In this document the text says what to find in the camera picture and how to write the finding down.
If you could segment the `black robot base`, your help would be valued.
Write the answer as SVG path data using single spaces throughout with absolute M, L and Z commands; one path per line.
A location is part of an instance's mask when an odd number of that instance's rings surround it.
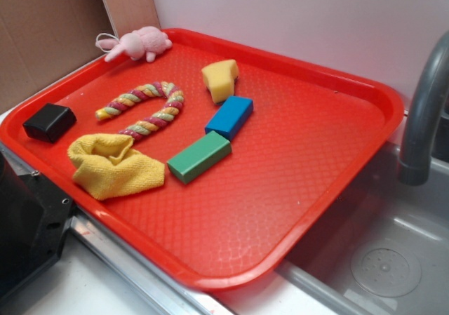
M 18 175 L 1 156 L 1 303 L 60 259 L 73 210 L 44 174 Z

